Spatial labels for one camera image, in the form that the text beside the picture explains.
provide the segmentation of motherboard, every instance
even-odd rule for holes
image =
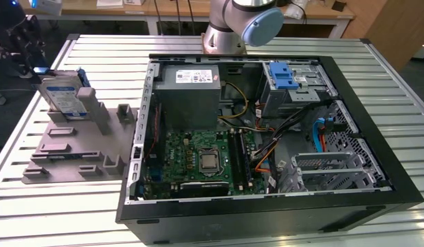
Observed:
[[[194,186],[192,182],[224,186],[227,195],[263,193],[262,176],[254,178],[250,172],[249,154],[254,149],[251,131],[167,132],[163,167],[148,170],[154,182],[148,196],[170,199],[182,191],[182,186]]]

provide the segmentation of green motherboard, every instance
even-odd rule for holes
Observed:
[[[255,149],[253,133],[246,131],[242,135],[246,153],[251,153]],[[227,137],[227,131],[167,132],[159,184],[171,184],[174,189],[176,183],[227,182],[228,195],[263,193],[261,176],[251,179],[250,187],[234,187]],[[154,186],[152,197],[170,199],[170,193]]]

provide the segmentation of chip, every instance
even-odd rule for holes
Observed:
[[[199,153],[199,172],[211,176],[219,172],[219,152],[215,148],[203,150]]]
[[[212,169],[216,168],[218,164],[215,163],[215,155],[214,154],[204,154],[202,155],[202,168]]]

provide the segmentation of power supply label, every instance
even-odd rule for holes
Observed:
[[[175,83],[211,83],[211,70],[179,70],[176,71]]]

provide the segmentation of aluminum slotted table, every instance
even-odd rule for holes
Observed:
[[[69,35],[52,68],[87,71],[108,107],[139,107],[147,55],[200,54],[199,37]],[[424,103],[370,44],[275,38],[249,54],[331,56],[424,196]],[[48,123],[38,93],[0,154],[0,246],[141,246],[113,222],[120,181],[25,185],[21,173]],[[202,243],[200,246],[424,246],[424,203],[348,232]]]

